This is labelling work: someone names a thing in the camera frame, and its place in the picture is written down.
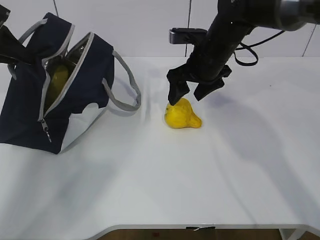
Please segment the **yellow pear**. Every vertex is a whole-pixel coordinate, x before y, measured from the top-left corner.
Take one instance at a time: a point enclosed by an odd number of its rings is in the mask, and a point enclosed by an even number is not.
[[[62,89],[64,88],[68,78],[68,68],[64,65],[59,65],[53,74],[50,85],[46,92],[44,104],[45,111],[48,110],[50,106],[55,102]]]
[[[190,102],[181,98],[174,106],[168,104],[164,115],[165,122],[173,129],[201,128],[202,120],[194,113]]]

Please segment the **gray bag handle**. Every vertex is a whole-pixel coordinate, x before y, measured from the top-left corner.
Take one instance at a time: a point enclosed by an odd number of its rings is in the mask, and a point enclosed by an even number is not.
[[[31,34],[33,34],[33,33],[35,32],[35,30],[36,30],[38,27],[46,24],[47,21],[48,21],[48,19],[45,18],[45,19],[42,19],[42,20],[36,22],[32,27],[30,27],[30,28],[18,39],[18,41],[19,41],[21,44],[23,44],[23,43],[27,40],[27,38],[28,38]],[[9,70],[12,78],[13,78],[14,80],[17,80],[15,65],[14,65],[14,64],[8,64],[8,70]]]
[[[135,80],[134,75],[132,74],[130,68],[128,67],[126,62],[123,60],[123,58],[115,50],[113,51],[112,55],[119,61],[119,63],[123,66],[123,68],[128,73],[130,85],[135,90],[136,95],[137,95],[135,98],[136,103],[135,103],[135,105],[130,105],[130,104],[127,104],[127,103],[124,103],[122,101],[117,100],[116,97],[114,96],[113,92],[111,91],[111,89],[108,85],[108,82],[105,78],[102,80],[102,84],[104,86],[104,89],[105,89],[106,93],[108,94],[110,100],[118,108],[120,108],[121,110],[127,111],[127,112],[135,112],[141,106],[141,91],[137,85],[137,82]]]

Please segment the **zipper pull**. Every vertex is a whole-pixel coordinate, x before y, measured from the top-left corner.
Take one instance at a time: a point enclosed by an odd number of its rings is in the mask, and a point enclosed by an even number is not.
[[[49,135],[49,127],[48,127],[48,125],[47,125],[47,123],[46,123],[46,121],[44,119],[41,119],[41,125],[42,125],[42,128],[43,128],[43,131],[48,136],[49,142],[52,143],[51,137]]]

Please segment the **yellow object inside bag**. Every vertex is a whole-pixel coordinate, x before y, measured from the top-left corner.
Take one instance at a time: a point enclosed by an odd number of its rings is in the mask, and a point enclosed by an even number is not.
[[[54,71],[46,92],[44,110],[48,110],[55,102],[69,78],[69,70],[65,65],[59,65]]]

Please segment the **lunch bag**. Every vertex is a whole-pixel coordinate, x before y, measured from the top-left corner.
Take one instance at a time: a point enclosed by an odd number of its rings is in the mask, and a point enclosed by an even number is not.
[[[68,51],[75,26],[47,13],[19,39],[36,55],[35,64],[9,65],[12,75],[0,115],[0,143],[58,154],[103,113],[109,99],[124,111],[137,111],[141,92],[127,64],[114,48],[90,32]],[[137,97],[130,105],[112,93],[115,58],[125,68]],[[45,109],[52,81],[50,68],[60,63],[70,75],[58,97]]]

